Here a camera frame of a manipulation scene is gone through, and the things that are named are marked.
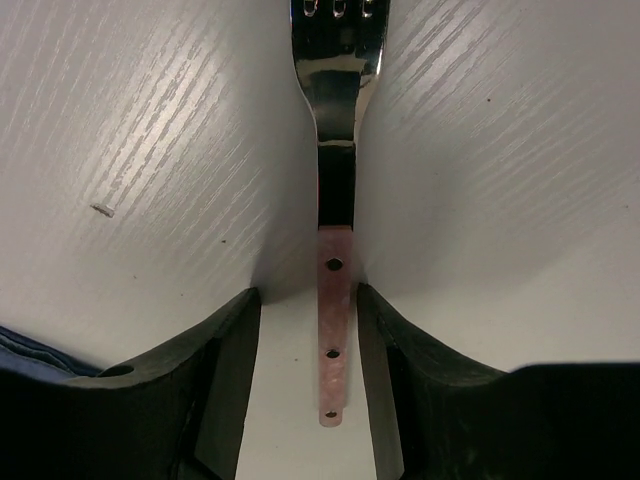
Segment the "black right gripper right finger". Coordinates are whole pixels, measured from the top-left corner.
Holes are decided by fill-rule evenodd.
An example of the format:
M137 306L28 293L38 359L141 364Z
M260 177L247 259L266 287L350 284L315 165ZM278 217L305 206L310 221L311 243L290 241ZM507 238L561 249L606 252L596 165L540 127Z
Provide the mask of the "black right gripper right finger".
M380 479L635 479L639 367L534 364L503 372L357 290Z

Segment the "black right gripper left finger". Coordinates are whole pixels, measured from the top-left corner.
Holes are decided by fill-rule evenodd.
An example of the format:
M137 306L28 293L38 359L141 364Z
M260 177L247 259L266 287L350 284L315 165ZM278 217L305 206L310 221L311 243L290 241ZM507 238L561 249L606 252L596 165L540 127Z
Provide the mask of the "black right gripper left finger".
M248 289L94 377L1 373L5 479L232 479L257 356Z

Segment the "blue fish placemat cloth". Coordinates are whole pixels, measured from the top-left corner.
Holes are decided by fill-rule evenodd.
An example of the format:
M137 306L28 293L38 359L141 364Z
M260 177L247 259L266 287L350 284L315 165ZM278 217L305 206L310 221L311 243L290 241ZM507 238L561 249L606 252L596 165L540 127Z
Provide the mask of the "blue fish placemat cloth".
M1 369L50 383L96 377L101 369L51 346L13 332L0 332Z

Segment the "pink handled steel fork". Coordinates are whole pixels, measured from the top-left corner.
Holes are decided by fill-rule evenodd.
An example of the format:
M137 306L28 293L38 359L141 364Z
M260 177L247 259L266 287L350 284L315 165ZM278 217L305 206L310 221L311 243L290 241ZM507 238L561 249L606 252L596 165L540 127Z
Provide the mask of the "pink handled steel fork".
M290 4L293 65L317 147L318 415L341 424L351 318L356 159L387 37L388 0Z

